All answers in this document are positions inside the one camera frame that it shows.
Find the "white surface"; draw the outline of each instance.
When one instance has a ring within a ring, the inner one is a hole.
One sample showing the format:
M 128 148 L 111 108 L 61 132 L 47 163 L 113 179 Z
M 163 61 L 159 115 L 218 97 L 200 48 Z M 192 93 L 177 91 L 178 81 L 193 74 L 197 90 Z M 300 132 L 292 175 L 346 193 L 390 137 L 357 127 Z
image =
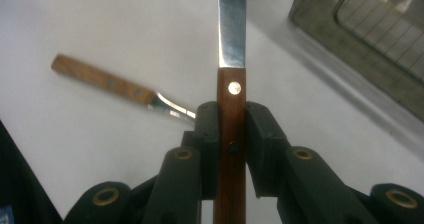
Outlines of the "white surface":
M 248 100 L 347 185 L 424 194 L 424 125 L 288 21 L 293 0 L 248 0 Z M 0 0 L 0 118 L 62 216 L 91 186 L 155 175 L 192 126 L 58 75 L 57 53 L 163 92 L 215 100 L 217 0 Z M 254 197 L 248 223 L 279 223 Z M 210 203 L 203 223 L 211 223 Z

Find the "knife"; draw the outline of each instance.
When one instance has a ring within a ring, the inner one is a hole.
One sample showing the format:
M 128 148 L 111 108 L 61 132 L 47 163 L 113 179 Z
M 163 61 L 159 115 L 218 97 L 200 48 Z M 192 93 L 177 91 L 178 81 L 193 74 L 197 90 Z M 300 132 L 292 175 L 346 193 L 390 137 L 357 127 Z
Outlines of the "knife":
M 220 174 L 215 224 L 246 222 L 246 0 L 218 0 Z
M 56 56 L 51 67 L 59 73 L 114 92 L 150 109 L 160 110 L 171 116 L 190 122 L 194 122 L 196 118 L 195 112 L 175 104 L 159 92 L 127 81 L 63 54 Z

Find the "black clamp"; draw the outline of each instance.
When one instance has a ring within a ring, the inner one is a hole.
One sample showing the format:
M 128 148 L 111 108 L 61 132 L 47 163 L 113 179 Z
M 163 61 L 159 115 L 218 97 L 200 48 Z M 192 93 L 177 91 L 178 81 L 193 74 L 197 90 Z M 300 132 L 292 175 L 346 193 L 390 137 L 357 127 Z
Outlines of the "black clamp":
M 418 193 L 395 184 L 376 185 L 370 196 L 349 188 L 318 153 L 292 147 L 268 108 L 248 102 L 246 112 L 246 161 L 256 196 L 278 198 L 283 223 L 424 223 Z M 200 223 L 201 200 L 217 194 L 218 130 L 216 102 L 199 106 L 194 131 L 166 154 L 158 176 L 132 190 L 116 182 L 95 186 L 64 223 Z

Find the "knife handle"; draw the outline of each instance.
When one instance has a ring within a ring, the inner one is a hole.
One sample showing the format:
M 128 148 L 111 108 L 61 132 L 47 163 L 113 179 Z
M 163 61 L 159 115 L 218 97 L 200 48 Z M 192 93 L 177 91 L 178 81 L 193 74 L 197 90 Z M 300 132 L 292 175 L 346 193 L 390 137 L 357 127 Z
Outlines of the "knife handle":
M 246 222 L 246 69 L 218 70 L 220 176 L 214 224 Z
M 148 105 L 155 93 L 145 87 L 92 67 L 88 64 L 59 54 L 53 61 L 52 69 L 91 85 L 127 97 L 143 105 Z

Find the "wire rack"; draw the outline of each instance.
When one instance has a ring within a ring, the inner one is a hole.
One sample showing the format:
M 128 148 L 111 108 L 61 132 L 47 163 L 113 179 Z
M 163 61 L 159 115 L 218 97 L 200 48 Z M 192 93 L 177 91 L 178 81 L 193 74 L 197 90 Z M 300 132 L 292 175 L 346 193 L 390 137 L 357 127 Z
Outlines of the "wire rack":
M 424 121 L 424 0 L 295 0 L 290 17 Z

